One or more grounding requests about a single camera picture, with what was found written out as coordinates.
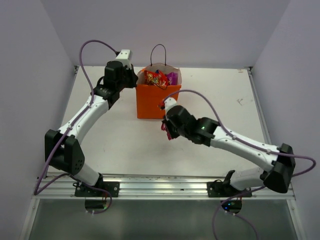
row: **snack packet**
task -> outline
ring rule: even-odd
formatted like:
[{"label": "snack packet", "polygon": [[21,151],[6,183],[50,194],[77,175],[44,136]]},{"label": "snack packet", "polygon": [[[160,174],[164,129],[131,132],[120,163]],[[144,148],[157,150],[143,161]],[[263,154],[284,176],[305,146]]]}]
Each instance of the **snack packet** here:
[{"label": "snack packet", "polygon": [[157,70],[156,72],[144,71],[144,78],[145,84],[147,85],[156,85],[159,87],[168,86],[168,79],[166,75],[160,70]]},{"label": "snack packet", "polygon": [[177,85],[178,84],[178,73],[170,72],[170,73],[166,74],[165,76],[168,79],[169,85]]}]

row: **black bag handle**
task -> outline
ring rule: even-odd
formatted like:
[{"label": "black bag handle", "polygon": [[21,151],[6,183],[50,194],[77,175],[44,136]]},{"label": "black bag handle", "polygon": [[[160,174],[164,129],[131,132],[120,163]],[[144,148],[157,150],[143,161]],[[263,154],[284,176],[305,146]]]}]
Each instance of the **black bag handle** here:
[{"label": "black bag handle", "polygon": [[158,85],[158,84],[156,84],[156,83],[152,83],[152,84],[155,85],[155,86],[157,86],[158,88],[160,88],[160,89],[162,89],[162,90],[167,90],[167,88],[168,88],[168,85],[163,88],[162,86],[160,86],[160,85]]},{"label": "black bag handle", "polygon": [[166,50],[165,46],[163,46],[163,45],[160,44],[160,43],[157,44],[157,45],[155,45],[154,48],[153,48],[152,51],[151,51],[151,54],[150,54],[150,66],[152,66],[152,53],[154,52],[154,50],[155,50],[155,48],[156,48],[157,46],[162,46],[162,47],[164,48],[164,65],[167,66],[167,50]]}]

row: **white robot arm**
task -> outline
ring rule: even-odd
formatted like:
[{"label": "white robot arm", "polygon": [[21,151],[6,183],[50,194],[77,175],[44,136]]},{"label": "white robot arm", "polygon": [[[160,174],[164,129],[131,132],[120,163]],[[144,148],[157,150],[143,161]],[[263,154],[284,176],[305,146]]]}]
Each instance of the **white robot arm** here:
[{"label": "white robot arm", "polygon": [[[166,99],[160,107],[165,109],[162,129],[167,131],[169,139],[183,136],[195,144],[226,150],[258,166],[244,171],[229,171],[223,182],[216,182],[211,186],[220,196],[230,197],[247,188],[260,186],[266,186],[278,193],[288,191],[296,166],[295,159],[270,153],[292,154],[291,146],[282,144],[281,147],[277,147],[265,144],[227,129],[232,133],[232,137],[219,122],[207,117],[196,119],[172,97]],[[236,138],[260,146],[266,151],[254,149]]]},{"label": "white robot arm", "polygon": [[[49,130],[45,134],[45,159],[47,160],[58,140],[69,129],[49,165],[69,173],[79,181],[97,189],[105,189],[102,175],[85,163],[85,156],[80,145],[95,122],[119,99],[120,92],[124,88],[137,86],[138,77],[130,63],[131,57],[130,50],[122,50],[115,60],[109,61],[104,69],[104,76],[99,79],[93,90],[93,102],[91,102],[92,96],[90,96],[69,122],[57,131]],[[81,115],[80,113],[88,107],[89,109]]]}]

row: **table surface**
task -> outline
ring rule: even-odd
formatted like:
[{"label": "table surface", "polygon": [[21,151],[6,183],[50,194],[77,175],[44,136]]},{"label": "table surface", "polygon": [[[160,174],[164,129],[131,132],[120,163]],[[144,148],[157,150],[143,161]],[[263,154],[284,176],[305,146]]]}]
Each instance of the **table surface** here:
[{"label": "table surface", "polygon": [[[92,84],[104,75],[103,66],[85,67]],[[135,67],[135,73],[142,69]],[[235,132],[263,142],[248,72],[245,69],[180,68],[182,88],[204,94],[223,123]],[[90,94],[79,69],[63,124],[84,105]],[[196,118],[216,119],[199,96],[181,92],[178,103]],[[183,137],[169,141],[161,131],[161,120],[138,119],[136,90],[124,89],[120,99],[91,128],[81,147],[85,162],[102,174],[225,176],[230,170],[255,167],[248,160],[225,150],[196,145]],[[51,173],[59,172],[50,167]]]}]

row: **red snack packet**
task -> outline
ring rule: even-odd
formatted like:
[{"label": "red snack packet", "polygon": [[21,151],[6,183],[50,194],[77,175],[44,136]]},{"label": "red snack packet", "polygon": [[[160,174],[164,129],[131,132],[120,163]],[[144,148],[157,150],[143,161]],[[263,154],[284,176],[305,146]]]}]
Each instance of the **red snack packet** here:
[{"label": "red snack packet", "polygon": [[157,70],[157,72],[144,71],[144,78],[145,84],[147,85],[156,85],[159,87],[168,86],[168,79],[166,75],[160,70]]}]

